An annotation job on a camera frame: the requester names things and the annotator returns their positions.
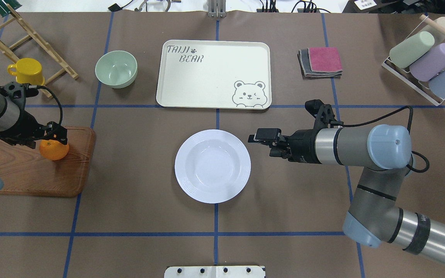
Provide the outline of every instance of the black plug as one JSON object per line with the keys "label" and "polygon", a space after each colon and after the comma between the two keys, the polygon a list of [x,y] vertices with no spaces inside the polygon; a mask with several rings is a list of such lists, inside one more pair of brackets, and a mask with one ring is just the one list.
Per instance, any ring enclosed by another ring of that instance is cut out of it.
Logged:
{"label": "black plug", "polygon": [[115,12],[115,11],[122,10],[123,8],[120,7],[118,4],[115,3],[115,4],[111,5],[108,9],[109,9],[110,11],[112,11],[112,12]]}

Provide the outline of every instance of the white plate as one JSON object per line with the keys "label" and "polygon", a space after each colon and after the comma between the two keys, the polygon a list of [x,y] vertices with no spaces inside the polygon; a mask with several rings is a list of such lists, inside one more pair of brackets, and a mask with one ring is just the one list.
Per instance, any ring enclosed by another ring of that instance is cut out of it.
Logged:
{"label": "white plate", "polygon": [[156,100],[164,107],[267,109],[269,46],[171,39],[162,49]]}
{"label": "white plate", "polygon": [[216,204],[235,197],[250,176],[247,148],[233,134],[204,130],[180,147],[175,174],[183,191],[197,201]]}

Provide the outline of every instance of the brown wooden tray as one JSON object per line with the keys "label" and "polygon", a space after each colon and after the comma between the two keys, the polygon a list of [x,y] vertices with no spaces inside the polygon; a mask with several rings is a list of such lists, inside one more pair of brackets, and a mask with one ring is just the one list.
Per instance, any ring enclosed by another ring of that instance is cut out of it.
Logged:
{"label": "brown wooden tray", "polygon": [[10,146],[0,140],[0,177],[5,183],[0,194],[75,197],[82,192],[95,132],[85,127],[66,128],[70,151],[57,161],[42,157],[38,147]]}

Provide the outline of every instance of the bear ear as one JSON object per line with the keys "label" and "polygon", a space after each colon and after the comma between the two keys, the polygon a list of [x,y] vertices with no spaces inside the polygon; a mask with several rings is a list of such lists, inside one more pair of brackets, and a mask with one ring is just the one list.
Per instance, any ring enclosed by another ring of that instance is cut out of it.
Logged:
{"label": "bear ear", "polygon": [[265,84],[262,81],[257,81],[255,85],[259,86],[261,89],[265,88]]}
{"label": "bear ear", "polygon": [[234,83],[234,87],[235,87],[235,88],[238,88],[239,86],[241,86],[241,85],[243,85],[243,84],[245,84],[243,81],[236,81],[236,82]]}

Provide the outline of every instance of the mug handle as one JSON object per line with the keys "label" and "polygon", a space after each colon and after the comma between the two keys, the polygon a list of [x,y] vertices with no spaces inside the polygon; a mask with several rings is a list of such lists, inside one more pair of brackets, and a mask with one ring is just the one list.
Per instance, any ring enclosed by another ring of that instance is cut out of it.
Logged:
{"label": "mug handle", "polygon": [[16,69],[16,65],[15,64],[9,65],[8,68],[7,68],[7,71],[12,76],[16,76],[16,70],[14,70],[14,71],[11,70],[13,68]]}

